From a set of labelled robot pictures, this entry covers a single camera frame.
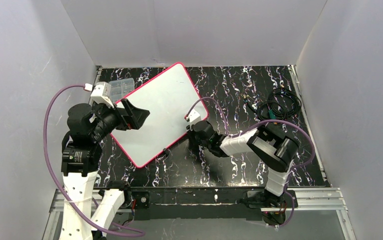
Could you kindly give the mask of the pink framed whiteboard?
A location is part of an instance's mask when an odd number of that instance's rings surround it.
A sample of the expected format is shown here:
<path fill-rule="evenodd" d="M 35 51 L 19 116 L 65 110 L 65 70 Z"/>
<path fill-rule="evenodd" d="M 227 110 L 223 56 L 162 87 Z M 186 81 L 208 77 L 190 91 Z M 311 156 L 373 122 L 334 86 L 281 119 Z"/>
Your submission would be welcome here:
<path fill-rule="evenodd" d="M 185 115 L 194 108 L 205 120 L 209 111 L 185 66 L 177 62 L 125 96 L 132 105 L 148 110 L 138 130 L 114 130 L 112 138 L 137 168 L 143 168 L 164 149 L 186 135 Z"/>

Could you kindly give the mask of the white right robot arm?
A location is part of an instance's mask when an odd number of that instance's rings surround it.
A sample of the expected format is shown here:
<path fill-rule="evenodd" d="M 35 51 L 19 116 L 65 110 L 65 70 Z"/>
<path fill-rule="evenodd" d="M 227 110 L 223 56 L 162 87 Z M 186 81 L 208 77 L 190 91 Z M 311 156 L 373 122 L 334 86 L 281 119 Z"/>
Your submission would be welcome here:
<path fill-rule="evenodd" d="M 219 158 L 254 153 L 268 167 L 265 192 L 278 198 L 284 194 L 299 144 L 273 124 L 264 123 L 245 133 L 227 135 L 215 131 L 207 120 L 201 120 L 188 125 L 186 132 L 192 145 L 206 148 Z"/>

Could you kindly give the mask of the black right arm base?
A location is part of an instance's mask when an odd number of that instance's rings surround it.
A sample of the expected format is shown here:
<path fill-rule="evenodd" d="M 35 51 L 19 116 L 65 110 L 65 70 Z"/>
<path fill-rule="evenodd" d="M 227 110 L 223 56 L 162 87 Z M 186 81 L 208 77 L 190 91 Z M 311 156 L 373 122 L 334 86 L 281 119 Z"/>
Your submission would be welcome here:
<path fill-rule="evenodd" d="M 299 203 L 295 191 L 284 191 L 280 196 L 268 190 L 250 190 L 244 192 L 238 201 L 249 209 L 260 209 L 262 220 L 271 227 L 287 224 Z"/>

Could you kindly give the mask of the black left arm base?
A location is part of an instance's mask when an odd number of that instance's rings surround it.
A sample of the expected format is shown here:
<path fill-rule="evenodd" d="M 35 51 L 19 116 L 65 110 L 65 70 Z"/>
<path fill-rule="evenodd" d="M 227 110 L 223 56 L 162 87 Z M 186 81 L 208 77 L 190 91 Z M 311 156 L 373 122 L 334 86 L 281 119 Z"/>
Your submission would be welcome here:
<path fill-rule="evenodd" d="M 110 181 L 106 189 L 117 189 L 124 192 L 124 202 L 120 205 L 121 209 L 136 210 L 150 207 L 150 193 L 144 190 L 132 189 L 131 185 L 125 180 Z"/>

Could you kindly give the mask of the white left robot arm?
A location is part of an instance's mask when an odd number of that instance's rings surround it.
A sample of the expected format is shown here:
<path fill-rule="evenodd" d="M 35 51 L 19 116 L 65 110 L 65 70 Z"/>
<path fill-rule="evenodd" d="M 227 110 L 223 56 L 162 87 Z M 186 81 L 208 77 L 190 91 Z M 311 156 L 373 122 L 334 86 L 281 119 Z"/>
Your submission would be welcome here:
<path fill-rule="evenodd" d="M 92 212 L 93 188 L 102 155 L 101 140 L 113 130 L 140 129 L 150 111 L 122 99 L 121 107 L 79 103 L 68 110 L 69 131 L 62 141 L 64 200 L 61 240 L 104 240 L 108 229 L 125 202 L 127 183 L 113 183 Z"/>

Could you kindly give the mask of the clear plastic compartment box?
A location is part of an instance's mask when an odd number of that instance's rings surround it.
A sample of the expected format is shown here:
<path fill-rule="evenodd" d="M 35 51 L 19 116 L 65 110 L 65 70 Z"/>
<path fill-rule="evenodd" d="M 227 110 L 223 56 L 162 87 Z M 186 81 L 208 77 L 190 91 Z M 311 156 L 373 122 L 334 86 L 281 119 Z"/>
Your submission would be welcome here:
<path fill-rule="evenodd" d="M 135 80 L 133 78 L 123 78 L 109 82 L 110 94 L 109 99 L 112 103 L 116 103 L 129 93 L 135 90 Z"/>

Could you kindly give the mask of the green handled screwdriver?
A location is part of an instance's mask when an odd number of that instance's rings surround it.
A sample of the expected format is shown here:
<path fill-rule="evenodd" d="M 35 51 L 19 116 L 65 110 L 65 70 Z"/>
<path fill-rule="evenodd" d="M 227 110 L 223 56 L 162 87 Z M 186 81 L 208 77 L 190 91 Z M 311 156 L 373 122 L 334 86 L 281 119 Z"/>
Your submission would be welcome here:
<path fill-rule="evenodd" d="M 268 107 L 268 116 L 269 116 L 269 118 L 271 120 L 276 120 L 277 119 L 275 113 L 273 112 L 273 110 L 270 107 Z"/>

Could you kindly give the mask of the aluminium front frame rail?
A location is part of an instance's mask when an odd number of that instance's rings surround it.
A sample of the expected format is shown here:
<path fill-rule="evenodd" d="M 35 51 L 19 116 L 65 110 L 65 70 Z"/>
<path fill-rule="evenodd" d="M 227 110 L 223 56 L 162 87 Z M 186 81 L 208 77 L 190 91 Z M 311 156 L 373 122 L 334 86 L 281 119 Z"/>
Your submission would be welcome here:
<path fill-rule="evenodd" d="M 243 193 L 263 191 L 263 187 L 132 187 L 149 192 L 149 208 L 153 206 L 230 206 L 239 204 Z M 295 191 L 298 211 L 347 211 L 338 187 L 290 187 Z"/>

